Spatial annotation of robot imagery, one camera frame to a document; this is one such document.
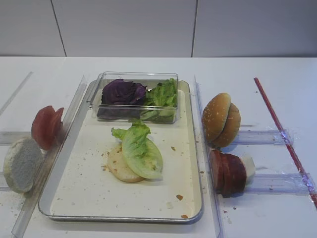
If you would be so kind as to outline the tomato slice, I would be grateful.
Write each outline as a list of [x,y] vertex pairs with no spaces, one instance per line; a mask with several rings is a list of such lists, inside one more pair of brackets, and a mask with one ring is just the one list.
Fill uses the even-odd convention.
[[57,136],[58,133],[62,127],[62,121],[61,121],[61,117],[64,111],[64,107],[59,108],[56,112],[55,115],[52,119],[52,123],[53,123],[53,144],[56,143],[57,141]]
[[49,150],[52,144],[51,139],[47,136],[47,129],[54,114],[55,110],[53,107],[51,105],[46,106],[37,112],[32,123],[32,138],[43,150]]

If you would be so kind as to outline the green lettuce in container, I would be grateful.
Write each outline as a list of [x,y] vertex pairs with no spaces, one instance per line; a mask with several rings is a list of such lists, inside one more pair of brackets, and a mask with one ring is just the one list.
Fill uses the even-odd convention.
[[146,92],[144,105],[158,107],[176,107],[177,89],[174,78],[167,79]]

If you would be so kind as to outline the green lettuce leaf on bun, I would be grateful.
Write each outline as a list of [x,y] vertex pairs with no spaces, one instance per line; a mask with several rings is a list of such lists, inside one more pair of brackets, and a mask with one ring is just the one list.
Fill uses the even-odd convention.
[[163,158],[158,147],[148,139],[150,128],[137,120],[128,129],[112,128],[111,134],[121,140],[123,159],[138,176],[161,179]]

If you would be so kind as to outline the white bread bun half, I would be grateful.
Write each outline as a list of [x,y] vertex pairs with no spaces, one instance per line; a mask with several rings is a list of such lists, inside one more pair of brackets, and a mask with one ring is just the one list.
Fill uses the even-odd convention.
[[3,164],[4,178],[11,190],[29,192],[42,161],[42,152],[33,138],[23,137],[12,143]]

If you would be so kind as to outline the clear plastic container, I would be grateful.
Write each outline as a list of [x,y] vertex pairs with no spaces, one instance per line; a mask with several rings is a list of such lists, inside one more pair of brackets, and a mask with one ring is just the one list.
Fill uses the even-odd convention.
[[88,94],[89,108],[93,109],[94,117],[100,121],[133,121],[141,120],[151,123],[174,123],[176,107],[158,107],[143,105],[103,105],[102,91],[110,82],[116,79],[133,81],[146,86],[147,91],[155,88],[158,83],[174,78],[178,91],[178,74],[175,73],[147,73],[147,72],[115,72],[106,71],[100,74],[91,84]]

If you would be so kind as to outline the purple cabbage leaves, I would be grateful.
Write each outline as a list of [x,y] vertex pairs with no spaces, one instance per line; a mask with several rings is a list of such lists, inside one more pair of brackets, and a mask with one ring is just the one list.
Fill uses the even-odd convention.
[[141,83],[116,79],[103,88],[102,104],[143,105],[146,91],[146,86]]

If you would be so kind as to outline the sesame bun top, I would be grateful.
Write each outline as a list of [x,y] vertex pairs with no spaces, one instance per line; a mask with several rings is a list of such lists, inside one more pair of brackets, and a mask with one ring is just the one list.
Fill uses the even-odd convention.
[[204,108],[202,123],[207,142],[214,141],[223,131],[230,104],[230,95],[228,93],[219,93]]

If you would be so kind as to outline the bottom bun slice on tray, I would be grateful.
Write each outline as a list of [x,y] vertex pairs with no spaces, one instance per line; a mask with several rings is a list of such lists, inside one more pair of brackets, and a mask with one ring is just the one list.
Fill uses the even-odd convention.
[[144,180],[144,178],[135,174],[124,161],[121,143],[110,150],[107,157],[107,167],[120,181],[133,183]]

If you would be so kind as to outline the metal baking tray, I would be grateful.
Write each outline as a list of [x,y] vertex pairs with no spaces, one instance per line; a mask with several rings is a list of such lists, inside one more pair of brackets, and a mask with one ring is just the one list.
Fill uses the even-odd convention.
[[126,221],[187,223],[200,216],[202,194],[196,155],[190,89],[178,82],[178,109],[173,124],[149,124],[149,138],[163,158],[161,180],[119,181],[107,158],[119,140],[112,128],[129,122],[98,121],[91,95],[93,81],[81,102],[62,150],[44,187],[40,212],[62,221]]

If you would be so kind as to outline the brown bun half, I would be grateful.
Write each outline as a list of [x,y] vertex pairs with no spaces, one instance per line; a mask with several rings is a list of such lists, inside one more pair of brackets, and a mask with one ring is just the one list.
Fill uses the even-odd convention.
[[221,134],[213,141],[214,147],[226,147],[236,137],[241,123],[241,116],[238,108],[231,103],[228,111],[227,120]]

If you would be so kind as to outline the upper right acrylic holder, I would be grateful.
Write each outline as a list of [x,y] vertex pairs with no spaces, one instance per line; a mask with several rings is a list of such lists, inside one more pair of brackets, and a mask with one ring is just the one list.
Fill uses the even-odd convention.
[[[293,144],[293,136],[287,131],[290,142]],[[234,145],[285,145],[278,129],[259,130],[255,125],[241,125],[235,139],[231,142]]]

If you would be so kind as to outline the acrylic holder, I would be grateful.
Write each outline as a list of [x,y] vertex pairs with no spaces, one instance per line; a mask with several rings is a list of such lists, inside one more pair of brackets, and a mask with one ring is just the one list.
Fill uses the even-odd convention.
[[[290,142],[293,144],[293,136],[287,131]],[[234,145],[285,145],[278,129],[259,130],[255,125],[241,125],[235,139],[231,142]]]
[[317,186],[309,173],[261,174],[255,172],[247,180],[241,196],[251,194],[316,195]]

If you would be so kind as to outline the lower right acrylic holder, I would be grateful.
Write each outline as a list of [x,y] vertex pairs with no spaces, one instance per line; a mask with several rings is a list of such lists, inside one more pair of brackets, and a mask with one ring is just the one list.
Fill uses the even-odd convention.
[[251,194],[316,195],[317,186],[309,173],[261,174],[255,172],[247,180],[241,196]]

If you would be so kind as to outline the red plastic strip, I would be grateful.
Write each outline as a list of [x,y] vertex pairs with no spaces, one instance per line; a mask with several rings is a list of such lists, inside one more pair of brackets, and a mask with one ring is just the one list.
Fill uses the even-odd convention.
[[313,189],[311,186],[312,183],[309,181],[308,175],[307,175],[300,159],[298,158],[298,156],[297,156],[297,154],[292,146],[292,143],[289,140],[289,136],[286,135],[286,131],[284,130],[282,124],[280,123],[278,116],[276,115],[276,113],[275,113],[275,111],[274,111],[274,109],[273,109],[273,107],[272,107],[272,105],[271,105],[271,103],[270,103],[270,101],[269,101],[269,99],[268,99],[268,97],[267,97],[267,95],[266,95],[266,93],[265,93],[265,91],[264,91],[264,89],[263,89],[263,87],[262,87],[262,85],[257,77],[254,77],[254,82],[255,82],[255,84],[256,84],[256,86],[257,86],[257,88],[258,88],[258,90],[259,90],[259,92],[260,92],[260,94],[261,94],[261,96],[266,104],[266,107],[267,107],[278,131],[280,132],[280,135],[281,135],[281,137],[286,145],[286,148],[287,148],[298,172],[302,176],[304,184],[308,188],[309,195],[310,195],[310,198],[312,199],[312,202],[314,203],[315,207],[317,207],[317,194],[315,192],[313,192]]

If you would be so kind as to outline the right clear acrylic rail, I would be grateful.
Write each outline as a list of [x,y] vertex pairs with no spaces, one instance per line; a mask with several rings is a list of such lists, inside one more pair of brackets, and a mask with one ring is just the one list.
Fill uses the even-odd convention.
[[219,207],[218,207],[218,196],[215,194],[215,191],[213,189],[213,177],[212,177],[212,171],[210,169],[210,150],[206,143],[205,139],[205,132],[204,132],[204,126],[202,123],[202,115],[203,115],[203,109],[202,109],[202,103],[201,103],[201,96],[200,96],[200,90],[199,90],[199,84],[196,80],[196,76],[194,75],[194,92],[195,92],[195,98],[196,98],[196,107],[198,112],[198,123],[200,127],[201,132],[201,142],[202,142],[202,148],[203,148],[203,155],[204,155],[204,161],[205,161],[205,167],[206,167],[206,177],[207,177],[207,183],[208,183],[208,191],[211,201],[211,209],[212,209],[212,216],[213,216],[213,223],[214,223],[214,229],[215,229],[215,237],[216,238],[222,238],[223,237],[223,230],[222,230],[222,223],[221,223],[221,217],[219,214]]

